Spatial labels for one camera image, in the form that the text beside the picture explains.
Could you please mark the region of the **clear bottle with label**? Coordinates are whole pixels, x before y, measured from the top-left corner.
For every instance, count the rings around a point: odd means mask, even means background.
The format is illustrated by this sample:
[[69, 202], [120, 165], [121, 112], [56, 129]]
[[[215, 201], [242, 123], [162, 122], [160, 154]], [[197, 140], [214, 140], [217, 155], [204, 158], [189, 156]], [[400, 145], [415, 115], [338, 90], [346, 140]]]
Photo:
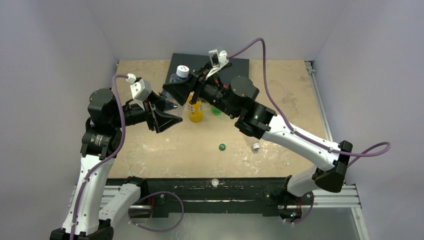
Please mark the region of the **clear bottle with label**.
[[[170, 86], [171, 92], [175, 93], [176, 84], [184, 83], [190, 73], [190, 68], [186, 65], [178, 65], [175, 71], [170, 75], [170, 77], [165, 81], [165, 86]], [[165, 88], [162, 89], [161, 96], [166, 100], [165, 110], [168, 113], [177, 113], [181, 112], [184, 106], [182, 101], [179, 101], [178, 98], [175, 98], [168, 90]]]

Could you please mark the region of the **orange juice bottle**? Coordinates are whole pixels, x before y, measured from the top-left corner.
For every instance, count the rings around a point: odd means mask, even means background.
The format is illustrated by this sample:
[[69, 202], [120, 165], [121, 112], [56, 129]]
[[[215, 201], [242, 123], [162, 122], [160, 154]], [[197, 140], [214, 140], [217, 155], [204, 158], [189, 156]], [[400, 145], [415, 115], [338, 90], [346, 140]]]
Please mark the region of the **orange juice bottle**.
[[190, 93], [187, 99], [188, 117], [193, 123], [199, 123], [203, 119], [203, 109], [201, 100], [197, 100], [196, 103], [191, 103], [193, 93]]

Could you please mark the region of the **green plastic bottle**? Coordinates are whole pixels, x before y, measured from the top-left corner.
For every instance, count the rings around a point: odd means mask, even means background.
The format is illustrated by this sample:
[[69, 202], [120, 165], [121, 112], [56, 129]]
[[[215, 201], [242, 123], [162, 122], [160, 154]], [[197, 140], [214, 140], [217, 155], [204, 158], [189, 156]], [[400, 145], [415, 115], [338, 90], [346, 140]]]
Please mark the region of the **green plastic bottle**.
[[212, 114], [216, 115], [216, 116], [218, 116], [222, 113], [218, 108], [214, 107], [213, 105], [210, 106], [210, 110], [211, 110]]

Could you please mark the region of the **green bottle cap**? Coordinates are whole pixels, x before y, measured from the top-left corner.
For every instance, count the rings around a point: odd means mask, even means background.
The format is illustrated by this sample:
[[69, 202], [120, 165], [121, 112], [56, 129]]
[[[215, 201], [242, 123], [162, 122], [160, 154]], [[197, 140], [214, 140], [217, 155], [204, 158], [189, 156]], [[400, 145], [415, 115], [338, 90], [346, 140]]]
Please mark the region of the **green bottle cap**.
[[224, 143], [221, 143], [218, 148], [219, 148], [220, 151], [225, 151], [226, 145]]

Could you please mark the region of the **white juice bottle cap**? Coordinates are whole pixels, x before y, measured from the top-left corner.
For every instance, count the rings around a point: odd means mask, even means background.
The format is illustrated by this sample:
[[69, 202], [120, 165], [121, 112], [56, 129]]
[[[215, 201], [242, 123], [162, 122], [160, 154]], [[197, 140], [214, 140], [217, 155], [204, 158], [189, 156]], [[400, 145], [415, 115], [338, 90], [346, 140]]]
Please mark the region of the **white juice bottle cap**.
[[213, 187], [217, 187], [219, 185], [219, 183], [220, 183], [219, 180], [216, 179], [216, 178], [214, 178], [214, 179], [211, 180], [211, 185]]

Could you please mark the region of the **clear bottle white cap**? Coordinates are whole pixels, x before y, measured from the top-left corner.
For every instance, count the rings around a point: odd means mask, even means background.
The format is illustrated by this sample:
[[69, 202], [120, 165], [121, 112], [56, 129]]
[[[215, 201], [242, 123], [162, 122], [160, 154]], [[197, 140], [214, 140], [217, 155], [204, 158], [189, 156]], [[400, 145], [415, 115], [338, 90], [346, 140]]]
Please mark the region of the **clear bottle white cap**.
[[257, 152], [259, 151], [261, 148], [260, 142], [259, 141], [254, 141], [251, 145], [251, 149], [253, 152]]

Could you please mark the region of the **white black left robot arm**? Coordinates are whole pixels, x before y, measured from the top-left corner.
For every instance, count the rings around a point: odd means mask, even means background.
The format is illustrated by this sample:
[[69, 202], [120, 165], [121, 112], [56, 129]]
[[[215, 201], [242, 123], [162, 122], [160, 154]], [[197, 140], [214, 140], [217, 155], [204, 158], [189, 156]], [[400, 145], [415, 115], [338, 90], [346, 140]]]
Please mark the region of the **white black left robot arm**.
[[62, 226], [50, 234], [52, 240], [111, 240], [115, 224], [136, 203], [153, 207], [165, 191], [151, 193], [146, 179], [128, 177], [118, 193], [102, 205], [108, 175], [118, 152], [123, 148], [126, 127], [147, 123], [151, 131], [161, 133], [182, 121], [166, 113], [169, 102], [155, 92], [142, 99], [134, 97], [125, 105], [111, 89], [102, 88], [89, 97], [89, 118], [82, 137], [78, 182]]

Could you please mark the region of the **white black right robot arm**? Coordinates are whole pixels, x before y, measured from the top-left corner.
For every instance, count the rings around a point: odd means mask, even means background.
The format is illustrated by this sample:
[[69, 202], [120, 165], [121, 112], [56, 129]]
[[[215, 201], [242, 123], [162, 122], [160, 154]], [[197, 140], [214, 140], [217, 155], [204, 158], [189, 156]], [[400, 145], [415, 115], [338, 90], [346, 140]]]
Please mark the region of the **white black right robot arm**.
[[316, 189], [331, 193], [342, 190], [352, 144], [330, 142], [288, 122], [282, 115], [256, 101], [259, 89], [245, 76], [235, 76], [228, 87], [205, 74], [192, 73], [187, 80], [166, 82], [163, 89], [180, 105], [202, 99], [232, 119], [248, 137], [278, 144], [313, 163], [313, 167], [289, 177], [280, 196], [288, 204]]

